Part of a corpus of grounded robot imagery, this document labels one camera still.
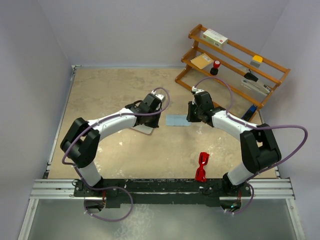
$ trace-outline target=gray wall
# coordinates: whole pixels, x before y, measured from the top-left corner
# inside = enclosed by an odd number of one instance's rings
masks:
[[[320,2],[291,0],[261,51],[292,69],[264,108],[266,122],[299,124],[309,130],[306,145],[279,169],[282,177],[291,177],[310,240],[319,239],[320,234],[319,39]],[[303,138],[301,130],[277,130],[275,134],[283,156]]]
[[[37,0],[0,1],[0,239],[17,239],[71,79]]]
[[[197,24],[259,52],[288,0],[38,0],[72,64],[178,66]]]

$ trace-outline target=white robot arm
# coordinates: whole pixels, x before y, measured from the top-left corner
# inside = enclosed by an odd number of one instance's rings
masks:
[[[192,88],[194,100],[188,103],[187,120],[189,122],[204,122],[213,128],[221,129],[235,137],[241,144],[242,162],[223,176],[229,188],[244,183],[248,178],[262,169],[270,167],[281,160],[272,130],[256,130],[246,125],[248,122],[232,116],[233,119],[243,122],[240,124],[228,117],[227,111],[222,107],[214,107],[210,94],[202,89]],[[266,127],[267,124],[254,127]]]
[[[99,142],[123,129],[133,128],[143,133],[150,133],[150,129],[158,128],[161,114],[148,114],[158,112],[164,101],[164,95],[152,92],[144,100],[129,104],[111,115],[88,121],[81,117],[77,118],[62,140],[60,148],[66,152],[84,129],[96,124],[86,133],[83,140],[79,139],[76,142],[68,154],[86,182],[91,187],[96,187],[102,180],[94,163]]]

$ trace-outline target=cardboard box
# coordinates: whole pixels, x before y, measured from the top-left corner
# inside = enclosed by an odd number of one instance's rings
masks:
[[[228,42],[228,38],[209,28],[203,33],[203,39],[219,49],[222,49]]]

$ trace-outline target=wooden shelf rack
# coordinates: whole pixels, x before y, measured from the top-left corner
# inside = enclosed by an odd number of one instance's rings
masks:
[[[202,37],[201,37],[201,33],[205,32],[207,30],[207,28],[205,28],[204,26],[202,26],[201,24],[199,24],[198,26],[196,26],[194,29],[191,30],[191,32],[189,33],[188,37],[190,39],[193,39],[193,45],[192,48],[182,57],[181,62],[186,64],[186,67],[183,69],[183,71],[175,78],[175,81],[180,84],[181,86],[185,87],[186,89],[188,89],[189,91],[191,90],[191,86],[189,86],[188,84],[186,84],[185,82],[182,81],[182,78],[186,75],[187,72],[189,72],[191,69],[195,69],[201,73],[203,73],[204,75],[207,75],[209,77],[212,77],[212,75],[210,74],[210,72],[206,71],[205,69],[200,69],[198,67],[196,67],[194,64],[191,63],[191,59],[195,58],[198,54],[197,53],[205,53],[207,54],[210,58],[212,58],[214,61],[218,60],[220,61],[220,63],[229,68],[230,70],[234,71],[235,73],[244,76],[246,73],[241,71],[239,68],[236,68],[235,66],[229,64],[226,61],[223,61],[222,59],[218,58],[217,56],[205,51],[204,49],[199,47],[199,43],[203,44],[207,47],[209,47],[210,49],[226,56],[227,58],[235,61],[236,63],[244,66],[246,69],[250,69],[252,72],[255,72],[261,76],[263,76],[264,78],[270,80],[271,82],[275,83],[274,87],[270,87],[271,88],[271,92],[264,98],[264,100],[262,102],[259,102],[258,100],[254,99],[253,97],[245,94],[244,92],[242,92],[241,90],[237,89],[236,87],[229,85],[231,90],[240,95],[241,97],[247,99],[248,101],[250,101],[251,103],[253,103],[255,106],[257,106],[257,110],[255,113],[257,113],[260,109],[263,108],[263,106],[266,104],[266,102],[269,100],[269,98],[271,97],[271,95],[274,93],[274,91],[276,90],[277,87],[279,87],[281,85],[281,83],[285,80],[285,78],[288,76],[290,69],[289,68],[285,68],[263,56],[261,56],[263,58],[263,63],[268,64],[269,66],[283,72],[283,75],[280,79],[277,79],[269,74],[267,74],[266,72],[242,61],[241,59],[233,56],[232,54],[210,44],[209,42],[205,41]],[[251,56],[255,56],[255,55],[259,55],[247,48],[245,48],[244,46],[239,45],[238,43],[231,41],[230,39],[228,39],[227,44],[233,46],[234,48],[237,48],[238,50],[251,55]],[[219,81],[218,79],[214,79],[216,82],[224,85],[221,81]]]

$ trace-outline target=light blue towel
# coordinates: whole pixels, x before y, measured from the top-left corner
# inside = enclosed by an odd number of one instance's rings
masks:
[[[166,115],[165,124],[167,126],[190,126],[191,122],[187,121],[187,115]]]

